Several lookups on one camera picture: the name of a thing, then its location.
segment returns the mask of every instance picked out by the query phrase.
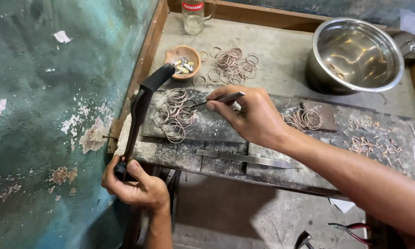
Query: workbench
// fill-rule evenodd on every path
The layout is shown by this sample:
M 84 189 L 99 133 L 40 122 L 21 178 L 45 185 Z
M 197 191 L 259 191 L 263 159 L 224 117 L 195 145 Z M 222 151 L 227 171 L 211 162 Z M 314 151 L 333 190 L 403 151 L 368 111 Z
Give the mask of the workbench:
M 238 47 L 243 50 L 243 56 L 254 54 L 259 58 L 258 74 L 249 79 L 245 86 L 262 87 L 273 95 L 280 112 L 290 111 L 287 107 L 299 108 L 303 99 L 331 102 L 336 108 L 336 133 L 321 131 L 307 131 L 307 134 L 325 143 L 347 149 L 343 141 L 351 143 L 349 136 L 364 136 L 373 139 L 383 136 L 383 140 L 394 139 L 403 148 L 399 159 L 402 167 L 397 170 L 410 178 L 415 179 L 415 165 L 413 158 L 412 141 L 414 135 L 411 125 L 415 128 L 415 91 L 410 78 L 410 71 L 406 69 L 401 82 L 393 89 L 383 93 L 358 93 L 349 96 L 329 96 L 316 93 L 307 87 L 304 68 L 307 54 L 311 49 L 313 33 L 305 31 L 285 30 L 274 27 L 265 27 L 252 24 L 237 23 L 225 20 L 210 20 L 205 23 L 204 30 L 196 36 L 185 34 L 182 27 L 182 16 L 178 13 L 169 13 L 161 34 L 160 42 L 156 47 L 149 74 L 163 65 L 165 52 L 177 45 L 186 44 L 196 50 L 209 52 L 212 47 L 228 50 Z M 211 92 L 225 84 L 211 82 L 208 71 L 215 66 L 212 57 L 203 62 L 198 75 L 205 76 L 205 85 L 193 86 L 192 80 L 175 81 L 170 79 L 160 89 L 184 88 L 187 91 L 198 89 Z M 380 135 L 379 129 L 358 129 L 351 131 L 350 120 L 368 116 L 372 121 L 380 122 L 381 127 L 394 133 Z M 130 116 L 124 122 L 128 128 Z M 119 137 L 118 145 L 124 148 L 126 137 Z M 295 169 L 277 169 L 246 165 L 245 163 L 221 160 L 211 157 L 196 156 L 197 149 L 220 151 L 233 154 L 260 156 L 290 162 L 298 167 Z M 313 195 L 344 199 L 334 186 L 299 162 L 274 151 L 269 151 L 258 145 L 234 142 L 196 141 L 185 140 L 180 144 L 172 144 L 166 139 L 152 138 L 138 135 L 133 157 L 141 163 L 169 167 L 185 172 L 210 175 L 232 179 L 251 184 L 259 184 L 286 190 L 298 191 Z

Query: tweezers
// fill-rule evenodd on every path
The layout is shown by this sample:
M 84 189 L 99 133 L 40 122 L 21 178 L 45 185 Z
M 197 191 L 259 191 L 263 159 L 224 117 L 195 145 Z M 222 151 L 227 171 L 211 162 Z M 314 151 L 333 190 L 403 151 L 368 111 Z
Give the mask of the tweezers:
M 226 102 L 229 102 L 229 101 L 236 101 L 238 98 L 243 97 L 244 95 L 246 95 L 246 93 L 243 93 L 243 92 L 237 92 L 237 93 L 232 93 L 232 94 L 229 94 L 229 95 L 226 95 L 226 96 L 221 96 L 221 97 L 218 97 L 218 98 L 213 99 L 213 100 L 216 100 L 216 101 L 220 101 L 220 102 L 226 103 Z M 206 103 L 207 103 L 207 101 L 206 101 L 206 102 L 203 102 L 203 103 L 200 103 L 200 104 L 193 105 L 193 106 L 191 106 L 189 109 L 190 109 L 190 110 L 191 110 L 191 109 L 194 109 L 194 108 L 196 108 L 196 107 L 199 107 L 199 106 L 205 105 Z

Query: clay bowl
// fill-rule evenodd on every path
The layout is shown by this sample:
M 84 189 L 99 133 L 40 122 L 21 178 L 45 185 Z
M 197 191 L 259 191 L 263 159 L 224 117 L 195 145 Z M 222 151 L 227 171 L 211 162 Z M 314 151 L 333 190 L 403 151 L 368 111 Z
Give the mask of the clay bowl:
M 194 63 L 193 69 L 194 71 L 189 74 L 177 74 L 176 72 L 172 75 L 172 78 L 176 80 L 187 80 L 194 77 L 198 71 L 200 70 L 201 59 L 200 55 L 198 54 L 197 50 L 187 45 L 178 45 L 172 50 L 166 52 L 165 56 L 165 64 L 166 63 L 175 63 L 181 59 L 181 57 L 187 56 L 189 61 Z

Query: pliers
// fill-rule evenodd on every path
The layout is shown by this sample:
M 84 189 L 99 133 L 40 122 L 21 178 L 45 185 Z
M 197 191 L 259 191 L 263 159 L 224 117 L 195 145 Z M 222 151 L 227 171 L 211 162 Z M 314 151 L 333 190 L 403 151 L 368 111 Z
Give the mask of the pliers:
M 362 239 L 360 238 L 358 235 L 354 234 L 351 230 L 354 229 L 358 229 L 358 228 L 365 228 L 365 229 L 369 229 L 370 231 L 372 231 L 372 228 L 364 223 L 354 223 L 354 224 L 350 224 L 350 225 L 341 225 L 338 223 L 328 223 L 329 225 L 333 225 L 336 229 L 338 230 L 343 230 L 346 231 L 348 234 L 352 235 L 352 237 L 354 237 L 356 240 L 358 240 L 359 242 L 372 246 L 372 242 L 368 239 Z

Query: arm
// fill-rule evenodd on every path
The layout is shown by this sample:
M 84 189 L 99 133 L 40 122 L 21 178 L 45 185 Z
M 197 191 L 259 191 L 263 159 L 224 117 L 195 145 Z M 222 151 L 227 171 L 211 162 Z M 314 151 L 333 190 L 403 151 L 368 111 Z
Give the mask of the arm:
M 218 88 L 208 100 L 245 92 L 237 100 L 240 113 L 218 101 L 209 101 L 249 142 L 281 152 L 328 180 L 357 206 L 375 218 L 415 236 L 415 181 L 368 157 L 316 140 L 288 126 L 264 89 L 242 86 Z
M 101 178 L 101 186 L 124 203 L 149 207 L 151 216 L 146 248 L 171 249 L 171 212 L 166 184 L 158 177 L 149 176 L 135 160 L 127 164 L 127 173 L 138 182 L 121 182 L 114 175 L 114 167 L 119 161 L 120 156 L 112 158 Z

